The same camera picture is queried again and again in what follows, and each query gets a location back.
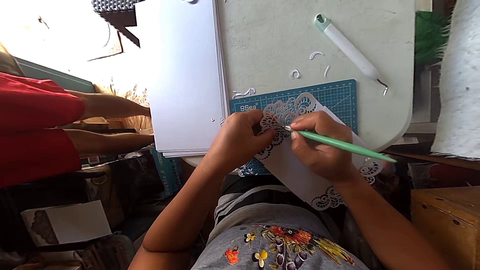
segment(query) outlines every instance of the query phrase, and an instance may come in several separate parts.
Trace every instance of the left hand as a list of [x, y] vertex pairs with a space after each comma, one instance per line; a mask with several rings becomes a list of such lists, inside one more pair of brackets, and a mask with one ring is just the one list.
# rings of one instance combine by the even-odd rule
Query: left hand
[[262, 110], [235, 112], [225, 119], [210, 150], [199, 166], [227, 174], [251, 160], [272, 143], [276, 132], [271, 129], [255, 136], [252, 126], [263, 118]]

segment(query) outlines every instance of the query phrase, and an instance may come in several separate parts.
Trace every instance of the person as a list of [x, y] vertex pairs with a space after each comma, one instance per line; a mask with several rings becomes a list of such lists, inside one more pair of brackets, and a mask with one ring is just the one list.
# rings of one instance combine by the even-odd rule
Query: person
[[[261, 110], [249, 110], [227, 117], [185, 186], [148, 230], [130, 270], [188, 268], [190, 249], [212, 205], [218, 205], [217, 223], [192, 269], [367, 269], [335, 243], [312, 207], [302, 207], [285, 187], [257, 181], [256, 188], [219, 200], [224, 177], [272, 143], [275, 131], [255, 135], [252, 130], [262, 116]], [[352, 141], [351, 130], [322, 111], [298, 117], [291, 128]], [[311, 147], [298, 132], [291, 138], [299, 160], [342, 195], [387, 269], [449, 269], [412, 224], [359, 174], [349, 152], [328, 145]]]
[[125, 98], [64, 90], [51, 80], [0, 72], [0, 187], [81, 168], [80, 158], [124, 154], [154, 142], [152, 135], [102, 135], [56, 126], [94, 116], [150, 116]]

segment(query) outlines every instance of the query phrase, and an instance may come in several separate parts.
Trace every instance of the cutting mat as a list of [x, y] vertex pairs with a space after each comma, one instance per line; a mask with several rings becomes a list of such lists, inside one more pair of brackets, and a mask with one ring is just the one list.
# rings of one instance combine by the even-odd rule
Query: cutting mat
[[[353, 132], [358, 134], [357, 123], [357, 82], [353, 79], [326, 83], [316, 86], [290, 89], [263, 95], [236, 98], [230, 101], [230, 112], [265, 109], [268, 104], [278, 100], [286, 102], [289, 98], [296, 98], [301, 93], [311, 93], [322, 105], [329, 108]], [[243, 172], [247, 174], [269, 174], [264, 165], [257, 159], [249, 161]]]

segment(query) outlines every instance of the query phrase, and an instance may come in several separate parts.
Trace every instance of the red flower print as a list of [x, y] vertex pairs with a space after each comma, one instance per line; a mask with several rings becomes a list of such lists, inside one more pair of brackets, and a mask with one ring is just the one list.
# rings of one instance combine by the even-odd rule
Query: red flower print
[[270, 226], [268, 228], [273, 235], [284, 237], [285, 241], [296, 244], [307, 244], [312, 238], [312, 234], [303, 230]]
[[225, 257], [227, 257], [228, 263], [229, 264], [236, 264], [239, 261], [239, 258], [237, 255], [239, 254], [238, 252], [238, 246], [235, 247], [233, 250], [229, 248], [227, 251], [225, 251]]

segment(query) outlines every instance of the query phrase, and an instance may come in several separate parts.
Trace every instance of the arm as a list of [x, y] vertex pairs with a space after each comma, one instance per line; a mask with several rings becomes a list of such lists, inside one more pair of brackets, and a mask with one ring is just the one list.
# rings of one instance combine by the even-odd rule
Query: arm
[[227, 117], [185, 186], [148, 230], [130, 270], [186, 269], [181, 261], [188, 261], [188, 251], [211, 205], [217, 204], [223, 178], [271, 144], [275, 137], [274, 131], [254, 135], [252, 126], [262, 116], [261, 110], [250, 110]]
[[[297, 118], [294, 130], [352, 142], [351, 130], [325, 112]], [[342, 195], [363, 235], [388, 269], [450, 269], [413, 225], [363, 179], [351, 163], [351, 153], [328, 145], [310, 147], [300, 133], [292, 133], [292, 151], [300, 161], [329, 180]]]
[[153, 135], [137, 133], [105, 135], [77, 129], [65, 129], [65, 132], [80, 157], [130, 153], [154, 142]]
[[126, 98], [108, 94], [87, 94], [73, 90], [66, 90], [85, 104], [85, 112], [80, 119], [95, 116], [124, 118], [134, 115], [150, 116], [150, 108], [144, 107]]

